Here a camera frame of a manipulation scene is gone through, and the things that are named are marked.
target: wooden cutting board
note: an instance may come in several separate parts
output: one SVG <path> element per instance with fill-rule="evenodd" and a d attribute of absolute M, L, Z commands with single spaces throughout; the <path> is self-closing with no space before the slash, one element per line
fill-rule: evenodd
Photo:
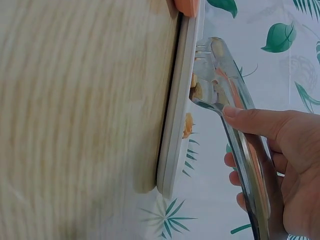
<path fill-rule="evenodd" d="M 155 187 L 177 16 L 169 0 L 0 1 L 1 240 L 126 239 Z"/>

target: metal garlic press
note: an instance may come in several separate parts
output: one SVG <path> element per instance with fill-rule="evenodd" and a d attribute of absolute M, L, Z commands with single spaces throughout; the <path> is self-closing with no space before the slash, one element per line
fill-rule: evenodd
<path fill-rule="evenodd" d="M 277 172 L 264 137 L 233 129 L 222 117 L 224 106 L 255 108 L 241 73 L 225 42 L 211 37 L 197 42 L 189 98 L 220 115 L 239 174 L 245 205 L 256 240 L 286 240 L 284 203 Z"/>

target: tablecloth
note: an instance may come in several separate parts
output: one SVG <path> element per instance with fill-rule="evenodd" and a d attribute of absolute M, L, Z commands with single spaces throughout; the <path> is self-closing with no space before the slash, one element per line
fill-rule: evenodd
<path fill-rule="evenodd" d="M 319 21 L 318 0 L 206 0 L 203 38 L 226 42 L 257 108 L 320 113 Z M 192 134 L 173 198 L 149 193 L 136 208 L 136 228 L 147 240 L 253 239 L 236 203 L 241 188 L 229 183 L 221 119 L 187 104 Z"/>

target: white plastic edge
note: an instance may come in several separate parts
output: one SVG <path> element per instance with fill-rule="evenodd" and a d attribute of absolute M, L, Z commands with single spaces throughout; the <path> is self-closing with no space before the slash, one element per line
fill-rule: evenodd
<path fill-rule="evenodd" d="M 179 161 L 185 160 L 186 152 L 184 152 L 184 155 L 180 154 L 182 134 L 185 126 L 196 43 L 203 35 L 204 15 L 205 2 L 201 0 L 197 17 L 183 17 L 181 23 L 157 169 L 157 188 L 167 199 L 172 197 Z"/>

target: orange tab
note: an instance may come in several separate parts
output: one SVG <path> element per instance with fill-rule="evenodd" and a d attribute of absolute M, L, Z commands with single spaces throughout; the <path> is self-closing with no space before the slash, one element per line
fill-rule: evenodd
<path fill-rule="evenodd" d="M 197 16 L 200 0 L 174 0 L 174 3 L 185 16 L 190 18 Z"/>

